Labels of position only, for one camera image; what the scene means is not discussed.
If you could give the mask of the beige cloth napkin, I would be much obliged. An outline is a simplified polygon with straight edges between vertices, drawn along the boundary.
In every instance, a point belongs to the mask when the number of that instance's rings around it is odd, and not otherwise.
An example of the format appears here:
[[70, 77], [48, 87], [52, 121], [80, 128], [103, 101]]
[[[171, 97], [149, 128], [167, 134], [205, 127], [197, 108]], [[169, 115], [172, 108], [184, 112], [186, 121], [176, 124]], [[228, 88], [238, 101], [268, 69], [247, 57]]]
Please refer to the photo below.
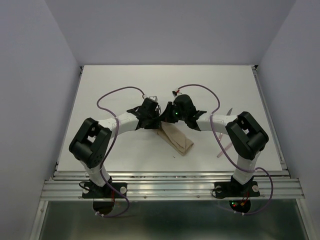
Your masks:
[[173, 123], [161, 122], [160, 127], [153, 131], [181, 156], [187, 155], [194, 146], [194, 142]]

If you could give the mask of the pink handled fork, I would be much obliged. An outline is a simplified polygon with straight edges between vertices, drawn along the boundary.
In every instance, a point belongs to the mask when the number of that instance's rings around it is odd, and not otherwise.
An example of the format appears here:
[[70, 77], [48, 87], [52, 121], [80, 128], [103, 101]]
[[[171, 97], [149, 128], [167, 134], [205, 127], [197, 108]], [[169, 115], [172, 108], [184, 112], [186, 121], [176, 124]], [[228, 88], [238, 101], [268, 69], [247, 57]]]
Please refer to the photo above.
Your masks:
[[220, 158], [222, 155], [224, 155], [227, 150], [229, 150], [233, 144], [230, 142], [227, 146], [224, 147], [224, 149], [216, 156], [217, 158]]

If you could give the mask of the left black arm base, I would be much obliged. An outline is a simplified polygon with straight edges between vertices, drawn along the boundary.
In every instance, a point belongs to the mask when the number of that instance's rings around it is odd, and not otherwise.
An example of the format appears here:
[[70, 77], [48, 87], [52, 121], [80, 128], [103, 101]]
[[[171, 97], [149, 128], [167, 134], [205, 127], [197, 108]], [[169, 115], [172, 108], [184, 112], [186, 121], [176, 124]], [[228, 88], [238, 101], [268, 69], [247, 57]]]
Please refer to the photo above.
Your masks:
[[126, 182], [109, 183], [115, 190], [107, 184], [103, 187], [97, 186], [91, 180], [81, 181], [78, 185], [82, 189], [83, 199], [118, 199], [123, 198], [121, 194], [127, 196], [128, 184]]

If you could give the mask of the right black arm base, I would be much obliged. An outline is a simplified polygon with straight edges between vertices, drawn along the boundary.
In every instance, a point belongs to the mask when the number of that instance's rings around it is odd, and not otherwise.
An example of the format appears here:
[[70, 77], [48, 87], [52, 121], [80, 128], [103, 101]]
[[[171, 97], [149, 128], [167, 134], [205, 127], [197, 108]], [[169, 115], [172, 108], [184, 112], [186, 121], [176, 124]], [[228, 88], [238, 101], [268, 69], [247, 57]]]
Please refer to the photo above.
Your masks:
[[218, 181], [214, 183], [211, 195], [217, 199], [259, 197], [260, 189], [258, 183], [251, 177], [245, 184], [240, 184], [232, 176], [230, 181]]

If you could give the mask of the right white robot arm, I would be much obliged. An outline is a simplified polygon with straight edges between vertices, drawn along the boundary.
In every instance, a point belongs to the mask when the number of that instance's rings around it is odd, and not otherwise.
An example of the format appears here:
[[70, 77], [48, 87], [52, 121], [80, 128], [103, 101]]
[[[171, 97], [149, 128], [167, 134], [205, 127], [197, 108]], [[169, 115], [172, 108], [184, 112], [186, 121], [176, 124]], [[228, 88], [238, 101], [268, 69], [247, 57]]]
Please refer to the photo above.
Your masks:
[[239, 115], [215, 115], [198, 110], [187, 94], [179, 94], [174, 101], [168, 102], [159, 119], [175, 124], [184, 122], [190, 129], [204, 132], [212, 131], [216, 140], [217, 133], [228, 135], [237, 153], [237, 162], [232, 162], [235, 171], [230, 182], [231, 192], [242, 195], [248, 190], [256, 162], [269, 141], [268, 134], [255, 118], [247, 111]]

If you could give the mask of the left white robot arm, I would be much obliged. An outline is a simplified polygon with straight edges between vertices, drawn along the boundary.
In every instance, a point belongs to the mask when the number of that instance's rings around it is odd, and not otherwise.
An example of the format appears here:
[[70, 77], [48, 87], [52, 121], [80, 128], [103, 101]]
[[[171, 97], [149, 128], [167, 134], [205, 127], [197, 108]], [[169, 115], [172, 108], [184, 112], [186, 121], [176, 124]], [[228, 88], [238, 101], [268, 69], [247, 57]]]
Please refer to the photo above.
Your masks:
[[108, 182], [111, 177], [103, 163], [110, 139], [138, 129], [157, 129], [160, 126], [159, 115], [158, 102], [147, 97], [140, 106], [119, 116], [100, 121], [91, 117], [84, 120], [68, 149], [83, 165], [89, 179], [95, 184], [95, 193], [100, 197], [111, 193], [111, 184]]

